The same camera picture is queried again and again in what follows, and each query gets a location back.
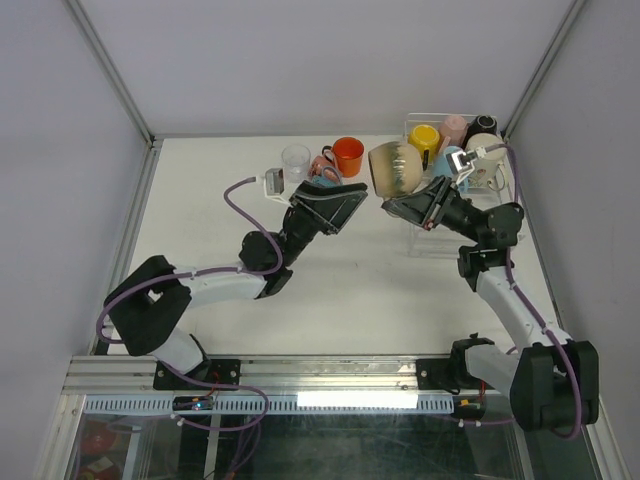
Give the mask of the blue mug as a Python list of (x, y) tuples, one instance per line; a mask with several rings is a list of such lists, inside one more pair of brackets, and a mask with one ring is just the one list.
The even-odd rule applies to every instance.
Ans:
[(331, 166), (322, 167), (311, 174), (311, 182), (321, 187), (335, 187), (343, 184), (343, 179), (338, 170)]

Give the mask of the white light-blue mug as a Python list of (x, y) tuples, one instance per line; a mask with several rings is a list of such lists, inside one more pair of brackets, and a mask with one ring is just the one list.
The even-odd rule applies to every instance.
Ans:
[(437, 155), (436, 159), (433, 162), (432, 174), (434, 177), (445, 176), (455, 180), (460, 179), (461, 173), (458, 171), (457, 168), (453, 168), (450, 165), (449, 161), (447, 160), (448, 156), (454, 155), (454, 154), (464, 155), (465, 152), (460, 147), (447, 146)]

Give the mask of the beige mug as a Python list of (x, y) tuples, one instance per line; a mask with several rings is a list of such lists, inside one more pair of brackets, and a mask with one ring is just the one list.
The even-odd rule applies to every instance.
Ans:
[(372, 185), (375, 194), (390, 199), (411, 194), (421, 183), (422, 157), (407, 142), (390, 141), (368, 153)]

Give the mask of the clear plastic cup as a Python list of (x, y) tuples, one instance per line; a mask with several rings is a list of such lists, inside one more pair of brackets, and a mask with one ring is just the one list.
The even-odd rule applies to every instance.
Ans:
[(281, 153), (285, 180), (292, 183), (304, 181), (310, 169), (310, 150), (300, 144), (287, 146)]

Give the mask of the yellow mug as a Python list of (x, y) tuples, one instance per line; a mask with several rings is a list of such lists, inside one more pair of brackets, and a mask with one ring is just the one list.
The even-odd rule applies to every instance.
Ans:
[(408, 135), (408, 142), (414, 146), (422, 157), (422, 168), (426, 170), (437, 156), (441, 136), (439, 131), (427, 124), (416, 125)]

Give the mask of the green inside mug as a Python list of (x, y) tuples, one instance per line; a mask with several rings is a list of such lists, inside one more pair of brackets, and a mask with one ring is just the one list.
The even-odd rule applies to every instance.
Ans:
[(503, 143), (501, 137), (490, 133), (478, 133), (470, 137), (465, 149), (475, 150), (479, 147), (485, 149), (483, 157), (475, 160), (475, 170), (468, 177), (471, 188), (486, 188), (496, 192), (503, 190), (508, 183), (506, 177), (507, 150), (498, 148), (490, 151), (489, 148)]

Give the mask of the black mug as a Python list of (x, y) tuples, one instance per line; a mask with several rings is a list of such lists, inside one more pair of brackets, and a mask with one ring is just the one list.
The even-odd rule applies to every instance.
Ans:
[(466, 139), (480, 133), (495, 135), (498, 132), (497, 119), (492, 115), (478, 115), (468, 125)]

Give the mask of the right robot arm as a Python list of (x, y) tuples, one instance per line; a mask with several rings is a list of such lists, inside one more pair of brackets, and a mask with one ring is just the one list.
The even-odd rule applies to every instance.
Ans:
[(448, 378), (459, 387), (481, 380), (503, 394), (525, 431), (574, 438), (599, 418), (599, 356), (547, 322), (515, 279), (511, 251), (524, 209), (507, 202), (481, 210), (455, 183), (436, 177), (421, 190), (384, 201), (382, 209), (426, 231), (443, 226), (471, 240), (458, 250), (460, 276), (497, 315), (516, 349), (507, 354), (484, 338), (453, 344)]

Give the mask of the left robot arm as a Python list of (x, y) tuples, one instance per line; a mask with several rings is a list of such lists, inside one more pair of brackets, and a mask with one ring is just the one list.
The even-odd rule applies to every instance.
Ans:
[(230, 300), (257, 300), (279, 293), (291, 265), (317, 234), (336, 235), (367, 196), (364, 183), (318, 186), (302, 182), (288, 200), (282, 227), (267, 231), (257, 220), (233, 265), (181, 271), (165, 256), (144, 261), (104, 300), (96, 328), (111, 321), (133, 357), (150, 355), (184, 386), (212, 380), (212, 361), (194, 335), (178, 323), (195, 307)]

